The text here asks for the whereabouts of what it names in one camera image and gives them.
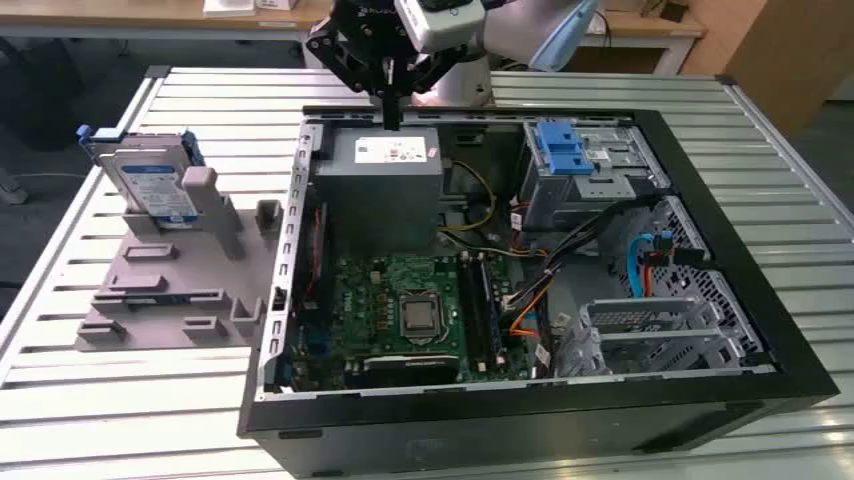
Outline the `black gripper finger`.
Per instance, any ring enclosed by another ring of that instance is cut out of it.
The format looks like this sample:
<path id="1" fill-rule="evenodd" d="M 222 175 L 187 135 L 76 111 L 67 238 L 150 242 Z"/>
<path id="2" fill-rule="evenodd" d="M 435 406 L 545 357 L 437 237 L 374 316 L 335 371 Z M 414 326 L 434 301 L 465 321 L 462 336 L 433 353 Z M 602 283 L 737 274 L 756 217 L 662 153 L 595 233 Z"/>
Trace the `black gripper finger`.
<path id="1" fill-rule="evenodd" d="M 426 93 L 441 78 L 450 72 L 469 53 L 469 47 L 459 45 L 429 54 L 422 61 L 417 56 L 395 56 L 393 58 L 393 129 L 401 128 L 402 101 L 414 93 Z"/>
<path id="2" fill-rule="evenodd" d="M 350 44 L 339 40 L 339 30 L 331 19 L 325 19 L 310 31 L 305 42 L 309 52 L 357 93 L 367 93 L 382 110 L 386 130 L 394 129 L 394 98 L 387 90 L 383 67 L 375 60 L 363 61 L 354 56 Z"/>

